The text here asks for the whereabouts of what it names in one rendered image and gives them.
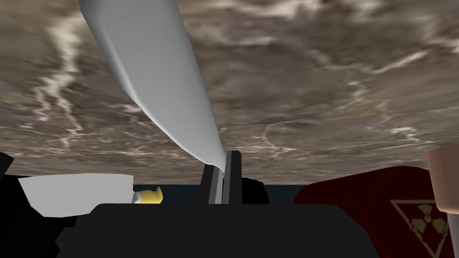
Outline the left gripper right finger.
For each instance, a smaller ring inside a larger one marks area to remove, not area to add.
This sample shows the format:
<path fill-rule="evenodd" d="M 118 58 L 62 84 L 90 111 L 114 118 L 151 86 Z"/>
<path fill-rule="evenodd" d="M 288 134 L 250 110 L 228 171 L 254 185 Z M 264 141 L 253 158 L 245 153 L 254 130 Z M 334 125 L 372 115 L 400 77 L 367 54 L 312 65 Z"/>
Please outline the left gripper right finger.
<path fill-rule="evenodd" d="M 242 204 L 242 155 L 238 150 L 226 151 L 222 204 Z"/>

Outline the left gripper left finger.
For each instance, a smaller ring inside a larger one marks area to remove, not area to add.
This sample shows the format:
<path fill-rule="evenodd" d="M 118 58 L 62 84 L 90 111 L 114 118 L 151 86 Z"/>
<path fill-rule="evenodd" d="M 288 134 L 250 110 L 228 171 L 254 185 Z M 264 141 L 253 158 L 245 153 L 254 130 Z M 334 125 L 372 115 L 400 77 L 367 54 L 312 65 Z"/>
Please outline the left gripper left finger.
<path fill-rule="evenodd" d="M 198 204 L 222 204 L 224 172 L 205 164 L 198 190 Z"/>

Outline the small yellow object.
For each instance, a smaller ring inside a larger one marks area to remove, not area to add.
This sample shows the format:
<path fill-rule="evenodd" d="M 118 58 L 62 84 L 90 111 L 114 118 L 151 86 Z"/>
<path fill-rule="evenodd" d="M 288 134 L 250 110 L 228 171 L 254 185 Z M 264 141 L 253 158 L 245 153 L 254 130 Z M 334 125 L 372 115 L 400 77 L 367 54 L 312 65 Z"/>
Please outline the small yellow object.
<path fill-rule="evenodd" d="M 160 204 L 163 200 L 160 186 L 156 190 L 142 190 L 134 192 L 132 203 L 135 204 Z"/>

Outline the dark red book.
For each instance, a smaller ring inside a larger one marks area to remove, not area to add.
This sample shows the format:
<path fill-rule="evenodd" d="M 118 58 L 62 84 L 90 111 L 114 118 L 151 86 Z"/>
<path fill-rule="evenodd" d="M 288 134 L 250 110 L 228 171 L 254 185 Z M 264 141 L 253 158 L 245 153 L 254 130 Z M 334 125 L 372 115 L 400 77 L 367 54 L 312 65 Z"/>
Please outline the dark red book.
<path fill-rule="evenodd" d="M 309 184 L 294 204 L 338 206 L 365 229 L 380 258 L 455 258 L 426 169 L 397 166 Z"/>

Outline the white angular block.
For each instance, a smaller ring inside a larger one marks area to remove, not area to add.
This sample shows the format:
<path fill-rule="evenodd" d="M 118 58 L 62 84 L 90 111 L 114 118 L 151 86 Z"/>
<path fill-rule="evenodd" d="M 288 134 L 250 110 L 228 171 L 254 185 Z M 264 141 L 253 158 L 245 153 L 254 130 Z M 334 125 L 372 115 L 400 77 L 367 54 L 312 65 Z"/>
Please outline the white angular block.
<path fill-rule="evenodd" d="M 134 177 L 124 174 L 60 174 L 18 181 L 30 206 L 52 218 L 89 214 L 99 204 L 131 203 L 134 195 Z"/>

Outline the pale brown handled utensil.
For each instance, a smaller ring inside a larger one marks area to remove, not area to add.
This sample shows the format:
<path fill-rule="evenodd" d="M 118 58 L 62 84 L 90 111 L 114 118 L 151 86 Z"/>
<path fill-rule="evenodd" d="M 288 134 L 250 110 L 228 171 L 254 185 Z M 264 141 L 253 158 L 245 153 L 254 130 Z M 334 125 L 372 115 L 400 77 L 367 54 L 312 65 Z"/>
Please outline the pale brown handled utensil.
<path fill-rule="evenodd" d="M 459 143 L 426 154 L 437 208 L 447 214 L 455 258 L 459 258 Z"/>

